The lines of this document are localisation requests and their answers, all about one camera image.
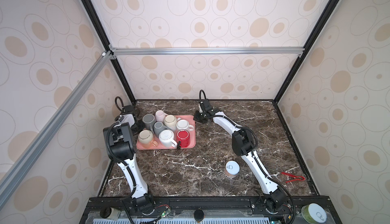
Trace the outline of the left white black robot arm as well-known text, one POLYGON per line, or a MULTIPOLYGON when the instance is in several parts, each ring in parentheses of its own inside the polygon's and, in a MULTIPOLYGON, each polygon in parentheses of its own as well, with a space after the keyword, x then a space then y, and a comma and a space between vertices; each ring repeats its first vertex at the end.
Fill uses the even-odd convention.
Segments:
POLYGON ((135 211, 150 215, 154 212, 155 202, 137 165, 137 140, 134 136, 145 129, 145 124, 137 119, 133 105, 125 106, 119 96, 114 102, 120 115, 111 126, 103 129, 107 154, 121 168, 131 189, 131 193, 123 198, 123 203, 132 204, 135 211))

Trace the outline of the white mug red inside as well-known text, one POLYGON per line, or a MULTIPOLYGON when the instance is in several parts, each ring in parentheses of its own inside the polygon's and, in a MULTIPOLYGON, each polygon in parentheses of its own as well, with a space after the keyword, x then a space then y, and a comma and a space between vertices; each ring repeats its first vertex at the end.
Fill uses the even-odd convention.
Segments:
POLYGON ((195 127, 186 119, 179 119, 176 124, 177 130, 194 131, 195 127))

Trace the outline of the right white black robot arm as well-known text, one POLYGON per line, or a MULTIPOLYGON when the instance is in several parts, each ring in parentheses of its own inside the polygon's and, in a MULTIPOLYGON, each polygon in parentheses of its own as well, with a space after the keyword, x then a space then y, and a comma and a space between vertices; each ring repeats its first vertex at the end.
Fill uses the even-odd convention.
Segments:
POLYGON ((214 108, 203 90, 199 92, 199 110, 195 112, 194 120, 200 123, 214 122, 222 127, 232 137, 233 152, 241 157, 250 167, 258 180, 265 200, 266 210, 270 214, 279 212, 284 205, 290 203, 293 222, 296 215, 296 207, 289 191, 268 173, 257 153, 259 140, 254 131, 246 126, 241 126, 227 117, 219 108, 214 108))

